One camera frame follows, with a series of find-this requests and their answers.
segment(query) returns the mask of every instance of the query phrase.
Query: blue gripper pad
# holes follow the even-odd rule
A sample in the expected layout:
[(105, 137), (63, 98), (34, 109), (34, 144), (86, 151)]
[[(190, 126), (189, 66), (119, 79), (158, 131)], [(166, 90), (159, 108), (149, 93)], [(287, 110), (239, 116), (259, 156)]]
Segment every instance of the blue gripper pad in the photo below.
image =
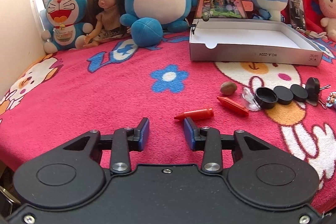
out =
[(192, 151), (195, 149), (194, 130), (198, 130), (198, 128), (194, 128), (194, 124), (190, 124), (188, 119), (184, 119), (184, 137)]
[(148, 135), (149, 135), (149, 119), (148, 118), (142, 119), (139, 126), (141, 126), (139, 148), (140, 148), (140, 151), (143, 151), (147, 143)]

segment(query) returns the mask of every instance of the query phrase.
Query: cartoon print blanket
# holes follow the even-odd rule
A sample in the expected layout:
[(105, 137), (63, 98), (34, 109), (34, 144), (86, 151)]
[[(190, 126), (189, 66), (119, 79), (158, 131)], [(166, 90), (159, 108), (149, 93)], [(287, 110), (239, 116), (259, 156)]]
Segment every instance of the cartoon print blanket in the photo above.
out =
[[(181, 112), (213, 107), (215, 116), (197, 122), (222, 134), (244, 129), (309, 162), (320, 177), (313, 206), (320, 212), (336, 204), (335, 109), (292, 102), (239, 117), (224, 109), (216, 97), (223, 82), (234, 81), (241, 101), (243, 87), (274, 88), (304, 85), (313, 76), (336, 90), (334, 42), (314, 43), (324, 51), (319, 67), (265, 63), (191, 62), (189, 34), (166, 34), (156, 47), (137, 48), (131, 39), (87, 50), (48, 55), (10, 88), (0, 101), (0, 160), (16, 170), (22, 163), (90, 129), (110, 134), (135, 126), (149, 117), (151, 132), (138, 163), (201, 163), (202, 153), (191, 152), (183, 126), (173, 117)], [(323, 90), (326, 98), (334, 89)], [(232, 165), (229, 151), (224, 165)], [(102, 166), (107, 167), (108, 153)]]

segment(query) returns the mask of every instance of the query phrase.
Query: black gripper base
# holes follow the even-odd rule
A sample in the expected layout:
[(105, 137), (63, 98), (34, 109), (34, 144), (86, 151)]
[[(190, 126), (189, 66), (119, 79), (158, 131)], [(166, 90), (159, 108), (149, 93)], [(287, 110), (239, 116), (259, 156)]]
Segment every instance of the black gripper base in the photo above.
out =
[(286, 212), (253, 207), (232, 194), (223, 176), (204, 174), (196, 165), (138, 165), (128, 175), (112, 177), (98, 197), (84, 204), (61, 211), (26, 205), (9, 223), (22, 224), (26, 214), (47, 224), (296, 224), (303, 215), (310, 224), (320, 220), (308, 205)]

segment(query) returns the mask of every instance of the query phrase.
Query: black cap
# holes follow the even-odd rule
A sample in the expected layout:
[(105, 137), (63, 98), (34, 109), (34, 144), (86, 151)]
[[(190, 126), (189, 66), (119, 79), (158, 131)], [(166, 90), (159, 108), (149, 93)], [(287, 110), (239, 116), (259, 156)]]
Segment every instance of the black cap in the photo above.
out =
[(304, 87), (293, 84), (291, 86), (291, 92), (293, 93), (294, 100), (297, 102), (304, 103), (308, 98), (308, 92)]
[(312, 101), (319, 100), (320, 81), (315, 77), (310, 77), (306, 83), (306, 90), (308, 92), (308, 99)]
[(271, 109), (275, 106), (278, 97), (273, 90), (261, 86), (256, 89), (254, 100), (257, 101), (261, 108)]
[(285, 86), (278, 85), (273, 91), (278, 97), (278, 103), (282, 105), (289, 105), (293, 100), (293, 93)]

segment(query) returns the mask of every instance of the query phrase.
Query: cardboard box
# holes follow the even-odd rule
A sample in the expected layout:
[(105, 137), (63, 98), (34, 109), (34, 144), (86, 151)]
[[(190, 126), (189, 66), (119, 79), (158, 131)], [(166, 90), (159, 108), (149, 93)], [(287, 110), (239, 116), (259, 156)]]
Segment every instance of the cardboard box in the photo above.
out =
[(282, 22), (195, 19), (190, 30), (192, 61), (263, 62), (318, 66), (322, 51)]

